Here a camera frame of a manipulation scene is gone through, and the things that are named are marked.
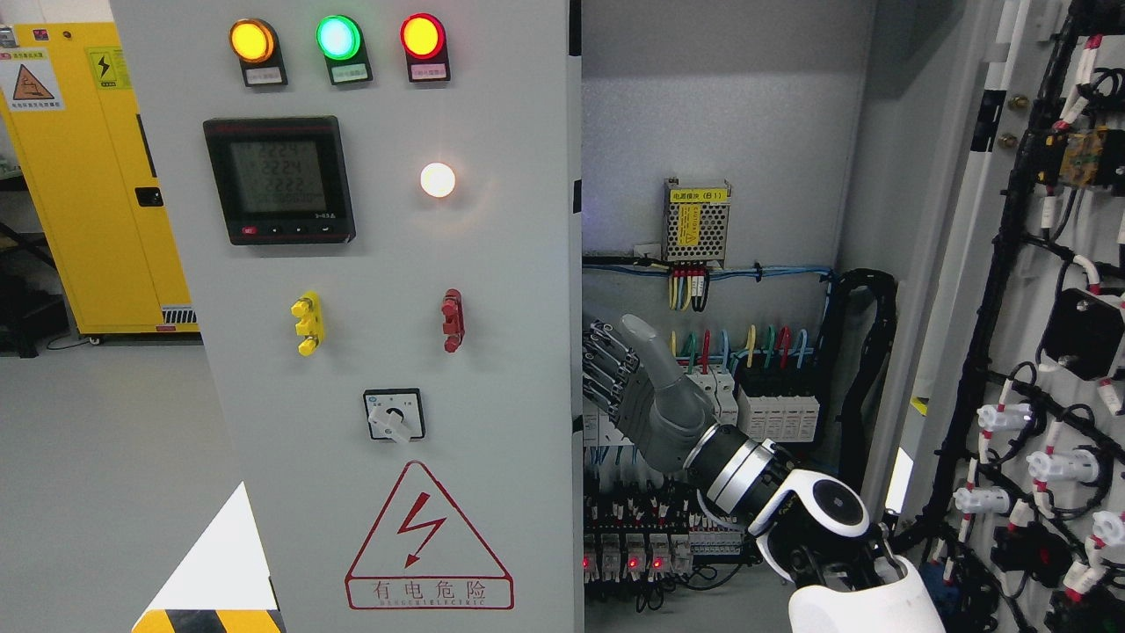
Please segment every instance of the lightning bolt symbol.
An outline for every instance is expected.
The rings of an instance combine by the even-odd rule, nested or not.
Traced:
[[[446,519],[449,518],[449,517],[441,517],[440,519],[428,521],[425,523],[420,523],[417,525],[411,525],[411,522],[414,521],[414,517],[422,512],[422,507],[425,506],[425,503],[429,500],[430,500],[430,495],[425,492],[420,492],[418,498],[414,501],[414,507],[411,508],[410,513],[406,513],[406,518],[403,519],[403,525],[398,526],[398,534],[414,532],[415,530],[424,530],[426,527],[430,528],[430,534],[428,534],[426,537],[422,540],[422,544],[418,545],[418,549],[414,550],[413,554],[406,554],[406,563],[403,564],[403,569],[406,569],[412,564],[418,562],[420,560],[418,553],[422,551],[423,548],[425,548],[425,544],[429,543],[431,539],[433,539],[433,535],[436,534],[439,530],[441,530],[441,526],[442,524],[446,523]]]

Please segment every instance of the yellow cabinet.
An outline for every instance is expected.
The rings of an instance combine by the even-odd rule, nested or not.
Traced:
[[[2,115],[83,335],[199,332],[111,22],[20,25]]]

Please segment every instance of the yellow terminal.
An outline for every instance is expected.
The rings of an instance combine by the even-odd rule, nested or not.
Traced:
[[[314,352],[324,343],[324,319],[321,307],[321,297],[309,290],[300,296],[289,308],[289,313],[300,322],[295,331],[297,336],[304,341],[297,346],[297,352],[302,356],[312,356]]]

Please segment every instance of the wiring panel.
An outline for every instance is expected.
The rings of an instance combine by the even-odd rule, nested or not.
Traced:
[[[892,541],[921,545],[951,631],[1125,622],[1125,43],[1098,30],[1109,4],[1073,2],[1051,43],[933,491]]]

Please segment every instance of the warning sticker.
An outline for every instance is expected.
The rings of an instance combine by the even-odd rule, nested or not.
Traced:
[[[702,215],[703,205],[680,205],[680,229],[677,230],[676,245],[700,245],[700,218]]]
[[[345,578],[353,609],[510,609],[512,575],[422,462],[408,462]]]
[[[55,69],[44,48],[0,52],[0,87],[12,111],[61,110],[65,107]]]
[[[128,90],[133,88],[129,81],[129,69],[125,65],[125,52],[119,46],[102,46],[87,48],[90,58],[90,71],[93,72],[93,83],[102,90]]]

